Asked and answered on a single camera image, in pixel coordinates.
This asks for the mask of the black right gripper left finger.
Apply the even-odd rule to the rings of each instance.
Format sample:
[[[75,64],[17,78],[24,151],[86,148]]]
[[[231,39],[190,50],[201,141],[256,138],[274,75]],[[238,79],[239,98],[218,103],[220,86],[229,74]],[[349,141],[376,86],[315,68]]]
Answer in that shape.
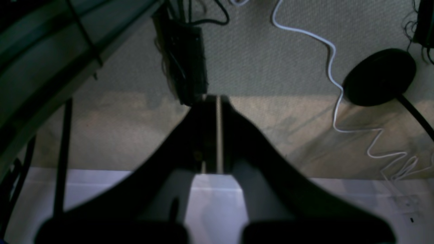
[[[147,161],[106,192],[39,229],[37,244],[189,244],[191,184],[217,173],[217,98],[194,103]]]

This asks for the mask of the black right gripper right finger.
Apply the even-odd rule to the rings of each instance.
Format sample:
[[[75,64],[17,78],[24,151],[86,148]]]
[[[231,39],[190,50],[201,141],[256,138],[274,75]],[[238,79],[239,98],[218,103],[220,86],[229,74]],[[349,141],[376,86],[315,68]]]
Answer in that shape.
[[[221,97],[225,171],[243,190],[243,244],[395,244],[383,219],[317,186]]]

